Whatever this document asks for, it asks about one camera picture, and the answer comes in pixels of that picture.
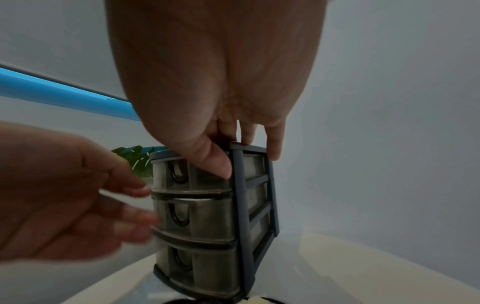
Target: beige tabletop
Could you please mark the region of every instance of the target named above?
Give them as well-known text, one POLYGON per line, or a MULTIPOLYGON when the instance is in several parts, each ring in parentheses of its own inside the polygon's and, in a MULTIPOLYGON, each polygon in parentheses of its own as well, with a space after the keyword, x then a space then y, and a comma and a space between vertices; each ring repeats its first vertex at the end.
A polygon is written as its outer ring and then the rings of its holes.
MULTIPOLYGON (((63 304, 114 303, 150 277, 154 263, 154 255, 140 260, 63 304)), ((289 304, 480 303, 479 290, 422 266, 337 238, 297 231, 282 231, 273 242, 251 293, 289 304)))

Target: person's left hand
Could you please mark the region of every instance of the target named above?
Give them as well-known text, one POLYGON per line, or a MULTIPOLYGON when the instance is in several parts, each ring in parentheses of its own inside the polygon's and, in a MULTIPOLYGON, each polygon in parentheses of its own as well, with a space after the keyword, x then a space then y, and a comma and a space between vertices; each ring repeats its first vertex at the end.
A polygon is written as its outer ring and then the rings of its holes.
POLYGON ((101 195, 144 197, 128 163, 92 141, 0 123, 0 261, 93 259, 143 243, 158 217, 101 195))

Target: transparent drawer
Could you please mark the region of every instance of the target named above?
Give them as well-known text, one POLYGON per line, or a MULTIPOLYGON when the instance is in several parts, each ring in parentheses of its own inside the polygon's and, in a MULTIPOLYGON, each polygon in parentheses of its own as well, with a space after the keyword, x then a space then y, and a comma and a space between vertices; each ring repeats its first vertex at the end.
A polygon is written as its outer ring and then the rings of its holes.
MULTIPOLYGON (((161 193, 221 193, 232 189, 231 181, 198 169, 182 158, 158 159, 151 161, 153 186, 161 193)), ((265 174, 263 155, 244 154, 245 179, 265 174)))
MULTIPOLYGON (((248 211, 251 214, 266 203, 267 184, 247 190, 246 197, 248 211)), ((209 243, 226 243, 235 239, 234 209, 231 198, 223 200, 154 199, 153 205, 160 219, 156 228, 165 235, 209 243)), ((263 228, 259 230, 256 226, 252 228, 253 242, 256 239, 253 232, 263 231, 263 228)))
POLYGON ((227 297, 239 292, 237 250, 188 250, 156 240, 156 264, 170 280, 191 291, 227 297))

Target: blue pipe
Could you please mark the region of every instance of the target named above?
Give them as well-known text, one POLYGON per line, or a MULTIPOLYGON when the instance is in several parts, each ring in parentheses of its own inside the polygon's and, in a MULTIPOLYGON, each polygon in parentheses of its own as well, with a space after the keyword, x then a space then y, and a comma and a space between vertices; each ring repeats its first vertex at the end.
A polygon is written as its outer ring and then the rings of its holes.
POLYGON ((140 121, 129 102, 1 68, 0 96, 140 121))

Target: plastic drawer unit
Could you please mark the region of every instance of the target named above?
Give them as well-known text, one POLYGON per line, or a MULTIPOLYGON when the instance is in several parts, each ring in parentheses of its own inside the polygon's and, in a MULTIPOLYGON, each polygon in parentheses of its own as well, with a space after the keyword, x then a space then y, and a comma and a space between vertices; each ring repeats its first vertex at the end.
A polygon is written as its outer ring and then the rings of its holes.
POLYGON ((232 163, 224 180, 192 166, 171 150, 152 153, 154 273, 194 298, 236 303, 279 234, 272 162, 265 148, 222 147, 232 163))

